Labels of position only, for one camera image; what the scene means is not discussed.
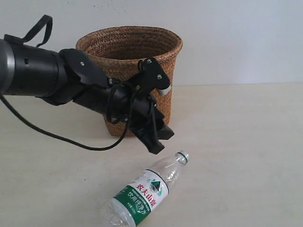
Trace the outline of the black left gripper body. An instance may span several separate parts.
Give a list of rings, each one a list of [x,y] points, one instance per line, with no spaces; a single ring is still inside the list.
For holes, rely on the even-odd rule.
[[[164,127],[164,114],[152,94],[141,96],[131,84],[115,84],[107,88],[107,122],[129,124],[129,130]]]

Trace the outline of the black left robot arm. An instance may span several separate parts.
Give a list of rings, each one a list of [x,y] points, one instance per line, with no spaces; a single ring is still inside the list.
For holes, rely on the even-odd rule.
[[[0,98],[4,105],[30,128],[61,139],[27,121],[6,96],[33,96],[60,106],[74,102],[97,112],[110,124],[122,122],[123,135],[132,132],[150,153],[164,149],[163,140],[174,132],[165,123],[152,95],[171,89],[168,76],[155,58],[138,61],[138,71],[122,81],[109,77],[87,54],[76,49],[59,52],[25,45],[10,35],[0,41]]]

